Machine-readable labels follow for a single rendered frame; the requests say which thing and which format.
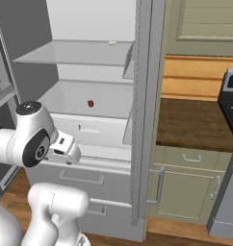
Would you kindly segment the olive base cupboard door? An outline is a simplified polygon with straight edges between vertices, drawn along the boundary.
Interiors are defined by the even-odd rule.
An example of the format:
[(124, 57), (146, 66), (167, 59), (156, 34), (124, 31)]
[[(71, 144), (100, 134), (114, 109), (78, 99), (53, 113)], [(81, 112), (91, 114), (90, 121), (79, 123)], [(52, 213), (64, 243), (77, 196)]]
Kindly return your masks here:
[(217, 195), (211, 200), (209, 195), (224, 171), (191, 168), (185, 166), (154, 163), (153, 169), (165, 167), (165, 177), (161, 201), (158, 206), (148, 207), (149, 216), (206, 225)]

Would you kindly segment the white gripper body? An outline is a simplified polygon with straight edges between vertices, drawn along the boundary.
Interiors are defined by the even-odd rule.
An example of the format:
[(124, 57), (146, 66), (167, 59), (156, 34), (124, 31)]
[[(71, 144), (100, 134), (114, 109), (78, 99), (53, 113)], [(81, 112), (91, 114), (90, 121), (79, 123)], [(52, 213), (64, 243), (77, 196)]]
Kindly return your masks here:
[(52, 144), (45, 156), (46, 160), (65, 164), (76, 164), (80, 158), (80, 148), (74, 141), (69, 144), (65, 142)]

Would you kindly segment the grey freezer drawer front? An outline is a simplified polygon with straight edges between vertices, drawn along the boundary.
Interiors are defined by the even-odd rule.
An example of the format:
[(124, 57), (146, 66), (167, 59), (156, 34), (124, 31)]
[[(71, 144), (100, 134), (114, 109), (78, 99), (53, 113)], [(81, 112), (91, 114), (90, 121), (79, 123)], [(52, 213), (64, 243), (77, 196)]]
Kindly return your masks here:
[(131, 224), (132, 206), (130, 204), (91, 198), (90, 205), (92, 204), (105, 205), (107, 215), (100, 216), (87, 212), (78, 219), (79, 229), (83, 233), (142, 242), (144, 220), (140, 219), (136, 226)]
[[(104, 175), (104, 185), (60, 180), (62, 170)], [(68, 165), (44, 160), (33, 168), (27, 168), (26, 173), (31, 185), (36, 183), (67, 185), (85, 190), (91, 198), (130, 203), (131, 172), (130, 164), (127, 162), (81, 158), (77, 164)]]

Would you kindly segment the olive drawer front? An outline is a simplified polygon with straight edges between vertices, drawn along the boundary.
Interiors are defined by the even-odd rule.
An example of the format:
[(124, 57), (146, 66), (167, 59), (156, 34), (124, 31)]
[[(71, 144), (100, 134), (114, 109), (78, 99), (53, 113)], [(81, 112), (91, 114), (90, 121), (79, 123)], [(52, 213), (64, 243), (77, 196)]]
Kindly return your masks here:
[(154, 162), (225, 171), (231, 157), (231, 153), (225, 152), (157, 145)]

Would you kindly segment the white fridge shelf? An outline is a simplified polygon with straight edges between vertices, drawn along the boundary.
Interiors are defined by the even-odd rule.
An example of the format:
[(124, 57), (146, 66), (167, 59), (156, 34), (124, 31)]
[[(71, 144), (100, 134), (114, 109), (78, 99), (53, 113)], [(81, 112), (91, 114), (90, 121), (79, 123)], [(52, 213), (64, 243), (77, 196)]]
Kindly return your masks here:
[[(93, 108), (88, 101), (94, 102)], [(133, 102), (133, 86), (96, 82), (57, 82), (39, 101), (50, 112), (127, 118)]]

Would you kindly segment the olive wall cupboard door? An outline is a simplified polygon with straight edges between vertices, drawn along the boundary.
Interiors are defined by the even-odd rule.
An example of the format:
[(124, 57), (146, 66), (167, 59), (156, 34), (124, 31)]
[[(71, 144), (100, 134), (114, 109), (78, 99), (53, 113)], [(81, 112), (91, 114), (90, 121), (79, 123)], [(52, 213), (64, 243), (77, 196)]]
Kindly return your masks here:
[(233, 0), (168, 0), (167, 54), (233, 57)]

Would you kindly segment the grey fridge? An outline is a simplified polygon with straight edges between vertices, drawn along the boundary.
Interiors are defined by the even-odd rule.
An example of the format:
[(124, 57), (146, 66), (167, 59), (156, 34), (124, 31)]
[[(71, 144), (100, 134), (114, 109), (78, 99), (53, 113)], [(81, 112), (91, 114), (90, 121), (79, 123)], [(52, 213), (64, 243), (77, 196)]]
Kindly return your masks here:
[[(136, 11), (137, 0), (0, 0), (0, 29), (19, 95), (18, 106), (39, 102), (44, 93), (62, 81), (132, 85), (134, 91)], [(133, 44), (124, 66), (14, 62), (53, 40)], [(127, 118), (115, 118), (127, 120), (122, 143), (131, 146), (131, 157), (132, 118), (133, 102)], [(84, 157), (82, 151), (81, 158), (127, 162), (131, 172), (131, 161)], [(0, 203), (16, 217), (23, 232), (32, 218), (28, 203), (32, 184), (27, 168), (0, 164)]]

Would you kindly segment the steel stove with oven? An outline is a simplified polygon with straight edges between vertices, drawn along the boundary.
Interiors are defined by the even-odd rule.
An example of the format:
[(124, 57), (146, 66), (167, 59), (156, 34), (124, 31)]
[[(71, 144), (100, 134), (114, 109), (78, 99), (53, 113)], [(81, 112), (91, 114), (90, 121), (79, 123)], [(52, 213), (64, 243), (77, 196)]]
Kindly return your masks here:
[[(218, 104), (233, 135), (233, 68), (224, 73)], [(233, 155), (206, 228), (210, 236), (233, 239)]]

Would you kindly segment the glass fridge shelf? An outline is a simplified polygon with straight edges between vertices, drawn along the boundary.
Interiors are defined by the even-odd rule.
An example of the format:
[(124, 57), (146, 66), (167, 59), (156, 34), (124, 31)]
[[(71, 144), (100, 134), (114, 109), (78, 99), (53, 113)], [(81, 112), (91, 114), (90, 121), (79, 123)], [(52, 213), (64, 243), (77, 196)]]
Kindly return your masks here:
[(53, 40), (14, 62), (124, 66), (132, 41)]

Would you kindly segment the white crisper drawer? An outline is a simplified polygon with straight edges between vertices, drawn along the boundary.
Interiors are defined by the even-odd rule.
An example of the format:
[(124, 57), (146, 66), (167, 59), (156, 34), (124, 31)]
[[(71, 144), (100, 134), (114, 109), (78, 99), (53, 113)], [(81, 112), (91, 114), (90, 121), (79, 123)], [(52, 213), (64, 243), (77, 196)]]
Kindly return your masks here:
[(126, 119), (51, 114), (57, 129), (73, 135), (84, 157), (131, 160), (131, 146), (123, 144)]

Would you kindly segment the grey fridge door with shelves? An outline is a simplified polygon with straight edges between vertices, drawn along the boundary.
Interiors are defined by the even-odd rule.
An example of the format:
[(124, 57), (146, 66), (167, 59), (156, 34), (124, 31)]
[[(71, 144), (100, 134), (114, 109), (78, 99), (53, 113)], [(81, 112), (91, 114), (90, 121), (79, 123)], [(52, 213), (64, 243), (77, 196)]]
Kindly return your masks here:
[(15, 108), (18, 104), (19, 95), (0, 29), (0, 128), (15, 129)]

